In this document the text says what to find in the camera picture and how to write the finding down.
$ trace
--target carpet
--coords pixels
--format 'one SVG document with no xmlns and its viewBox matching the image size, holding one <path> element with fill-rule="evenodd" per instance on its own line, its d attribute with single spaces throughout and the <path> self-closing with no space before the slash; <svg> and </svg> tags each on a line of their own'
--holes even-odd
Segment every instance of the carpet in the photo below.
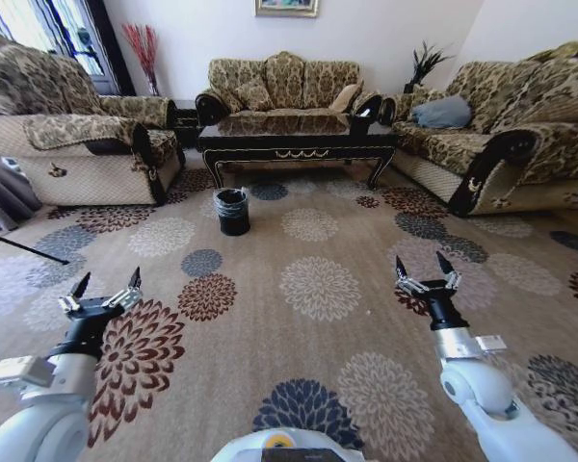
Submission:
<svg viewBox="0 0 578 462">
<path fill-rule="evenodd" d="M 105 334 L 84 461 L 208 461 L 272 426 L 326 432 L 380 461 L 484 460 L 438 382 L 430 319 L 394 288 L 443 252 L 454 298 L 491 359 L 578 450 L 578 211 L 460 219 L 393 170 L 366 163 L 234 167 L 251 230 L 221 234 L 212 182 L 191 153 L 169 204 L 43 208 L 0 244 L 0 359 L 45 355 L 67 328 L 56 303 L 92 272 L 90 295 L 142 269 L 144 299 Z M 17 409 L 0 391 L 0 423 Z"/>
</svg>

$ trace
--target loveseat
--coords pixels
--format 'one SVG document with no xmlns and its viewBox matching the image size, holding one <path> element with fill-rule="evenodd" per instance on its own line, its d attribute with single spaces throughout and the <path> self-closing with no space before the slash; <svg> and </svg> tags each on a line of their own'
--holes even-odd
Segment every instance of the loveseat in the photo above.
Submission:
<svg viewBox="0 0 578 462">
<path fill-rule="evenodd" d="M 184 155 L 167 98 L 99 96 L 81 65 L 0 36 L 0 157 L 53 205 L 162 204 Z"/>
<path fill-rule="evenodd" d="M 459 94 L 461 129 L 422 128 L 411 108 Z M 392 166 L 459 215 L 578 206 L 578 61 L 465 64 L 445 91 L 385 97 L 401 134 Z"/>
<path fill-rule="evenodd" d="M 208 79 L 210 88 L 196 99 L 201 125 L 215 125 L 227 116 L 334 116 L 338 111 L 329 106 L 342 89 L 358 83 L 359 65 L 348 61 L 305 61 L 282 51 L 265 61 L 212 60 Z M 236 93 L 252 81 L 263 82 L 271 99 L 267 111 L 248 110 Z M 375 118 L 380 106 L 378 93 L 362 91 L 345 112 L 370 108 Z"/>
</svg>

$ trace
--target painting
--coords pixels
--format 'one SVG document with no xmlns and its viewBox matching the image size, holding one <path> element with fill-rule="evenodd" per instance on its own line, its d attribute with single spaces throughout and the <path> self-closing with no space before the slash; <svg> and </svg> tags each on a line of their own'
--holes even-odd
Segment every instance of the painting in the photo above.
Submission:
<svg viewBox="0 0 578 462">
<path fill-rule="evenodd" d="M 257 16 L 316 17 L 319 0 L 254 0 Z"/>
</svg>

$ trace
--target gray fabric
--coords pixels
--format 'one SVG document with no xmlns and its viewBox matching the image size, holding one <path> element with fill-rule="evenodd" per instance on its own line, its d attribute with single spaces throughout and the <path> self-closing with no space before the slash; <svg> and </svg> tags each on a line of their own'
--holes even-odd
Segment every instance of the gray fabric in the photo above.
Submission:
<svg viewBox="0 0 578 462">
<path fill-rule="evenodd" d="M 471 121 L 471 108 L 461 96 L 455 94 L 420 104 L 411 111 L 420 127 L 462 128 Z"/>
<path fill-rule="evenodd" d="M 41 205 L 28 180 L 5 166 L 0 159 L 0 229 L 15 229 Z"/>
</svg>

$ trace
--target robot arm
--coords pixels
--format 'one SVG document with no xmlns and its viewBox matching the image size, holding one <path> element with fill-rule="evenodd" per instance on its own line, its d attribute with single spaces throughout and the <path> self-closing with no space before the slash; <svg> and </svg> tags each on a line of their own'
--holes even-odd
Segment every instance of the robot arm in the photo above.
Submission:
<svg viewBox="0 0 578 462">
<path fill-rule="evenodd" d="M 477 432 L 486 458 L 491 462 L 578 461 L 573 448 L 540 423 L 513 393 L 508 378 L 482 360 L 485 354 L 505 349 L 505 344 L 499 336 L 471 337 L 469 323 L 451 299 L 460 275 L 443 255 L 437 252 L 436 256 L 444 279 L 415 281 L 396 257 L 396 284 L 427 301 L 442 365 L 441 386 Z"/>
<path fill-rule="evenodd" d="M 112 297 L 81 299 L 89 280 L 88 273 L 60 298 L 72 324 L 47 359 L 24 356 L 0 362 L 0 385 L 17 390 L 26 406 L 0 425 L 0 461 L 74 461 L 88 441 L 88 404 L 103 332 L 142 296 L 139 269 L 128 287 Z"/>
</svg>

